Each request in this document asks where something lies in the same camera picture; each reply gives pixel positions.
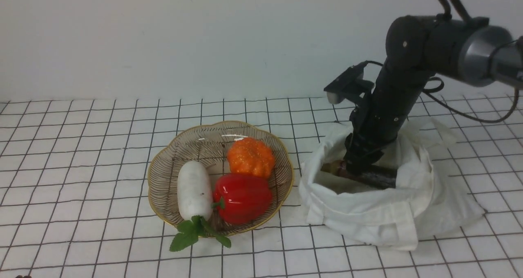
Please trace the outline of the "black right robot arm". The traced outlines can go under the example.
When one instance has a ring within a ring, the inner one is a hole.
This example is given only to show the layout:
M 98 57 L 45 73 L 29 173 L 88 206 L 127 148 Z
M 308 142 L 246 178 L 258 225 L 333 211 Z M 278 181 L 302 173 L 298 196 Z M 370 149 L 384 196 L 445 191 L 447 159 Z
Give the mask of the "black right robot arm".
M 355 104 L 353 131 L 345 140 L 341 166 L 349 175 L 394 176 L 373 167 L 392 144 L 420 94 L 433 97 L 444 84 L 426 89 L 436 75 L 484 87 L 502 82 L 515 90 L 514 102 L 502 122 L 517 107 L 522 88 L 522 39 L 514 40 L 488 18 L 454 20 L 447 15 L 403 16 L 390 26 L 385 40 L 387 57 L 375 82 L 364 80 L 368 61 L 351 66 L 325 92 Z

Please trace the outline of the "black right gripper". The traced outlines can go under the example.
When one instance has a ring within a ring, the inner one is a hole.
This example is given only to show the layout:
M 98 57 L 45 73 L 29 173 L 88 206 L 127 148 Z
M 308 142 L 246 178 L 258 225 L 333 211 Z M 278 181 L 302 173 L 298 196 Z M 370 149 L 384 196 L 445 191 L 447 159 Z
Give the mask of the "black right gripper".
M 357 107 L 350 116 L 353 130 L 345 139 L 346 170 L 356 176 L 376 170 L 385 149 L 395 142 L 405 114 L 393 108 Z

